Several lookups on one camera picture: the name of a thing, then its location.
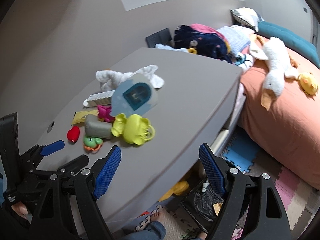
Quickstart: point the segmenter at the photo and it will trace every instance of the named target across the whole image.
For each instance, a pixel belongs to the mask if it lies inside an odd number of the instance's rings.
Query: orange bed sheet
[[[288,52],[300,63],[298,71],[313,73],[320,84],[320,70],[291,49]],[[283,93],[267,111],[260,104],[267,73],[266,63],[257,60],[241,78],[247,96],[242,126],[276,160],[320,189],[320,94],[308,97],[297,81],[286,79]]]

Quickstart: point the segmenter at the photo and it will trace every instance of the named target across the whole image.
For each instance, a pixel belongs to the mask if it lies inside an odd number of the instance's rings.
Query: toy handle
[[[150,133],[150,137],[145,139],[146,142],[148,142],[148,141],[150,141],[151,139],[153,139],[154,136],[155,136],[155,133],[156,133],[156,131],[155,131],[155,129],[153,128],[152,125],[149,125],[149,128],[151,129],[151,133]]]

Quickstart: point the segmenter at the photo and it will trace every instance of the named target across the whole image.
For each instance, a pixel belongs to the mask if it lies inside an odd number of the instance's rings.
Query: gray tabletop
[[[148,65],[157,65],[159,69],[156,74],[165,81],[164,87],[158,91],[158,105],[144,115],[155,128],[155,137],[140,147],[129,145],[122,138],[112,138],[105,142],[96,154],[88,155],[90,168],[97,159],[104,158],[113,145],[121,147],[121,163],[107,193],[97,201],[103,218],[109,222],[119,219],[117,214],[133,199],[141,197],[143,203],[121,219],[139,215],[188,171],[190,166],[181,163],[175,177],[159,182],[160,187],[157,187],[152,199],[143,195],[148,187],[159,180],[167,167],[183,154],[241,74],[241,68],[219,60],[148,48],[138,49],[111,69],[134,72]],[[47,145],[62,139],[66,146],[63,150],[45,157],[38,169],[56,170],[60,165],[86,154],[82,143],[83,127],[80,138],[74,145],[68,143],[66,133],[71,128],[74,113],[83,109],[84,99],[99,89],[99,82],[92,81],[54,118],[55,125],[52,131],[49,134],[44,133],[38,144]],[[194,152],[191,162],[194,163],[197,159],[198,153]],[[75,222],[81,233],[81,223],[77,219]]]

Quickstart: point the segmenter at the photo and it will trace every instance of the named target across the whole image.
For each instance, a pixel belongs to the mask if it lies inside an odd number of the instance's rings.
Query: metal bolt
[[[262,174],[262,177],[263,177],[264,179],[270,179],[270,175],[269,175],[268,173],[263,173],[263,174]]]
[[[52,174],[52,175],[50,176],[50,179],[51,179],[51,180],[55,180],[55,179],[57,179],[57,177],[58,177],[57,174]]]
[[[89,173],[90,173],[89,169],[84,169],[84,170],[81,171],[82,175],[88,175]]]
[[[230,172],[232,174],[237,174],[239,172],[239,170],[237,168],[230,168]]]

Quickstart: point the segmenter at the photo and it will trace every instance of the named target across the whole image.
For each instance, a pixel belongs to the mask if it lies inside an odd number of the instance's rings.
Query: gray container
[[[88,137],[98,137],[111,139],[112,124],[108,122],[100,122],[98,117],[93,114],[88,114],[84,122],[85,135]]]

